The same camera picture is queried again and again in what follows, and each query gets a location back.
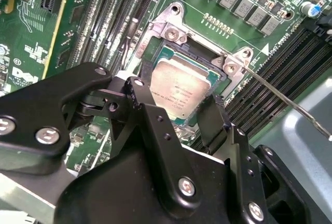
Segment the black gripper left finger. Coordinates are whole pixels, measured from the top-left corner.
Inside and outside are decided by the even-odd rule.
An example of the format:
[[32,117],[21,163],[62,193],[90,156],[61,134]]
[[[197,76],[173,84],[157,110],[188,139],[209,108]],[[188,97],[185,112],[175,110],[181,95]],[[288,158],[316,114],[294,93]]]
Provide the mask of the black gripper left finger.
[[106,115],[116,133],[113,151],[140,145],[150,167],[160,204],[167,210],[195,210],[201,189],[166,111],[158,107],[147,83],[129,77],[117,91],[112,76],[88,62],[1,97],[1,119],[12,123],[1,133],[3,158],[23,158],[1,169],[45,175],[59,167],[70,131],[89,118]]

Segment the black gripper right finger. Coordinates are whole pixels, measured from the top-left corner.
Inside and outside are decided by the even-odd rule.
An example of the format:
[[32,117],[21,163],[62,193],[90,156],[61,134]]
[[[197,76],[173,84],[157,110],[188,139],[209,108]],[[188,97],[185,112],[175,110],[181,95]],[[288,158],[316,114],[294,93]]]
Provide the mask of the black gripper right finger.
[[246,134],[231,123],[217,95],[197,111],[202,143],[227,168],[227,214],[231,223],[310,223],[304,201],[281,172],[250,148]]

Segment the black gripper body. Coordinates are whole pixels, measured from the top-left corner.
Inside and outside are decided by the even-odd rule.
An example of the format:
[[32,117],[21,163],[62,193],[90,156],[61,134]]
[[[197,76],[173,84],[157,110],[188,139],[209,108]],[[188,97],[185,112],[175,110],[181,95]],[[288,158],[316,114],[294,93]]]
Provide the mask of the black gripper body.
[[[236,205],[228,168],[184,149],[202,187],[202,202],[181,223],[248,223]],[[159,203],[145,152],[133,148],[75,179],[60,196],[56,223],[178,223]]]

